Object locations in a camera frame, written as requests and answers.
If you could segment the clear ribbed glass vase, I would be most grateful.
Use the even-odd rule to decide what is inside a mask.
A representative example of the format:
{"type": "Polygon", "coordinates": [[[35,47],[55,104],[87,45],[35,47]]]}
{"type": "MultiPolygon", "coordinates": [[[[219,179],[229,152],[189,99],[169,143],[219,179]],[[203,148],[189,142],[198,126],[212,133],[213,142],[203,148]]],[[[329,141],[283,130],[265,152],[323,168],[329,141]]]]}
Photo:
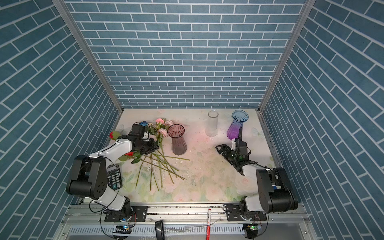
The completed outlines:
{"type": "Polygon", "coordinates": [[[211,110],[208,112],[208,119],[206,125],[206,135],[208,137],[215,137],[218,133],[218,119],[219,113],[216,110],[211,110]]]}

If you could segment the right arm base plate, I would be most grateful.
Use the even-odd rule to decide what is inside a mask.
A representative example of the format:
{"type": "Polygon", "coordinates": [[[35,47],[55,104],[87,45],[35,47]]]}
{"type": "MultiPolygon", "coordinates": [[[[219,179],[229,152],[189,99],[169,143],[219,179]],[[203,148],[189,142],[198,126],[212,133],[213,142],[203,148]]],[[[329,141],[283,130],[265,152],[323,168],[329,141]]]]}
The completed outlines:
{"type": "Polygon", "coordinates": [[[246,211],[245,207],[234,204],[224,204],[222,206],[228,222],[240,221],[266,221],[267,215],[263,211],[246,211]]]}

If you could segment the red rose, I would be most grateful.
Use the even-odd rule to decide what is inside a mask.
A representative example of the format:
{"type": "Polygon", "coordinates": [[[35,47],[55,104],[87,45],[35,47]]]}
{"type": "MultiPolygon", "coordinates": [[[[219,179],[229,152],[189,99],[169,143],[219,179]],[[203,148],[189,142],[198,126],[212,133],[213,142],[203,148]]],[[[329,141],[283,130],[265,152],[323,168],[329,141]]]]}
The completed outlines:
{"type": "Polygon", "coordinates": [[[139,152],[129,152],[119,157],[119,161],[130,162],[131,164],[137,164],[142,160],[142,154],[139,152]]]}
{"type": "Polygon", "coordinates": [[[118,131],[112,131],[110,132],[110,135],[109,135],[110,139],[114,141],[118,140],[121,136],[122,134],[118,131]]]}

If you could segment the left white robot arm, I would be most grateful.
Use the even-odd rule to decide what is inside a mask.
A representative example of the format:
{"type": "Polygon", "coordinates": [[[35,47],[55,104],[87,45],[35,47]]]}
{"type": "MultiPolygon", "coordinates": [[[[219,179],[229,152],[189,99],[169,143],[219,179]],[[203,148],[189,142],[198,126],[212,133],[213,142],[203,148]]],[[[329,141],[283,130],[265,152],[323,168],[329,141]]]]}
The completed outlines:
{"type": "Polygon", "coordinates": [[[91,155],[79,155],[75,157],[71,167],[66,192],[69,195],[90,198],[109,211],[130,215],[130,200],[108,186],[107,165],[114,165],[129,152],[147,155],[157,149],[159,146],[154,139],[123,136],[111,146],[91,155]]]}

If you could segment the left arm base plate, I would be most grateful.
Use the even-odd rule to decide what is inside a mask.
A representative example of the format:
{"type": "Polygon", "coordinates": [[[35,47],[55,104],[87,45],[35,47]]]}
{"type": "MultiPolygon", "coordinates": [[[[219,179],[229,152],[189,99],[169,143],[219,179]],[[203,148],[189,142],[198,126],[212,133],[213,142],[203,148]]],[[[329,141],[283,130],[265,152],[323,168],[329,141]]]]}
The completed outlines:
{"type": "Polygon", "coordinates": [[[147,217],[148,206],[123,207],[120,211],[105,210],[106,223],[144,222],[147,217]]]}

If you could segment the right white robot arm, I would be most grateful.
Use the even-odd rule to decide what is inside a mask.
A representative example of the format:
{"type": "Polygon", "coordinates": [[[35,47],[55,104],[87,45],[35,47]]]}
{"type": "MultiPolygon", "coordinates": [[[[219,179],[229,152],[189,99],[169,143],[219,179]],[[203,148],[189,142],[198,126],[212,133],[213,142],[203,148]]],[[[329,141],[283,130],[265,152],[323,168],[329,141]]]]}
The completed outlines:
{"type": "Polygon", "coordinates": [[[251,161],[251,151],[244,141],[235,140],[234,149],[222,144],[216,150],[238,173],[257,182],[258,193],[240,201],[242,216],[249,218],[259,212],[281,213],[298,208],[299,200],[284,168],[272,169],[251,161]]]}

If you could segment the dark purple ribbed vase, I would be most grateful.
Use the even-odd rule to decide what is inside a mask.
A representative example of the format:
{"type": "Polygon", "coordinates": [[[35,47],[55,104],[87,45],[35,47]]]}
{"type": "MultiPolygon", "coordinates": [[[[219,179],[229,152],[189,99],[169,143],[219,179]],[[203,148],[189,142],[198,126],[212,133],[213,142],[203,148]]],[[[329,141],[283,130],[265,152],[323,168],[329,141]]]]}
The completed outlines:
{"type": "Polygon", "coordinates": [[[180,124],[171,125],[168,129],[168,136],[172,140],[172,152],[177,156],[181,156],[187,152],[184,134],[185,128],[180,124]]]}

